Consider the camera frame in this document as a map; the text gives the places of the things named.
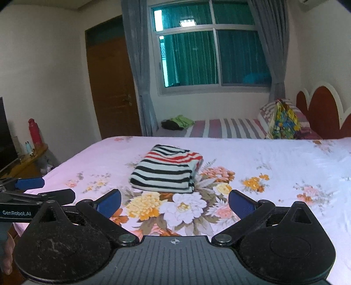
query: bottle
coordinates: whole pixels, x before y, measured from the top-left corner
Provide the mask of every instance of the bottle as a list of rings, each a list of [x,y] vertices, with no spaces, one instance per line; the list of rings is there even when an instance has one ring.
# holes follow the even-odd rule
[[[32,149],[32,147],[31,147],[31,144],[30,144],[28,141],[26,141],[26,150],[27,150],[27,153],[28,153],[30,156],[33,156],[33,155],[34,155],[33,149]]]
[[[29,119],[28,123],[29,123],[29,132],[31,133],[34,148],[38,149],[43,145],[38,124],[34,121],[34,119]]]

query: headboard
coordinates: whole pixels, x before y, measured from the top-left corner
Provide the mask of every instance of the headboard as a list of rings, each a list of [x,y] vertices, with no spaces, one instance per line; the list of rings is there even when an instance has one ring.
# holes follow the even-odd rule
[[[323,139],[351,137],[351,107],[344,111],[339,94],[330,84],[319,82],[311,95],[303,89],[297,94],[296,106]]]

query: window pane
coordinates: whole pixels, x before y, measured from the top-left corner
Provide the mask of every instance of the window pane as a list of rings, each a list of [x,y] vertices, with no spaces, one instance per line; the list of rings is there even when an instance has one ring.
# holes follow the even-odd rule
[[[249,5],[245,2],[213,2],[217,24],[254,25]]]
[[[223,84],[271,84],[256,31],[219,30],[218,42]]]
[[[165,87],[218,84],[212,31],[160,37]]]
[[[153,8],[156,31],[164,29],[212,24],[207,2],[167,5]]]

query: ceiling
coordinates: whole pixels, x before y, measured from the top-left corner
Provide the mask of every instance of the ceiling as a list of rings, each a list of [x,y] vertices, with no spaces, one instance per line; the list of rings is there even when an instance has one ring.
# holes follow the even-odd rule
[[[13,0],[12,4],[39,5],[77,10],[92,0]]]

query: red water bottle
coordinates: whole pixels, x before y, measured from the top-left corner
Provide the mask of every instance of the red water bottle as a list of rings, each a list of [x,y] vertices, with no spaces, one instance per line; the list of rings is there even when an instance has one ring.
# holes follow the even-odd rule
[[[29,119],[29,132],[31,133],[32,141],[34,144],[34,148],[40,148],[43,145],[43,141],[41,140],[38,124],[34,121],[34,119]]]

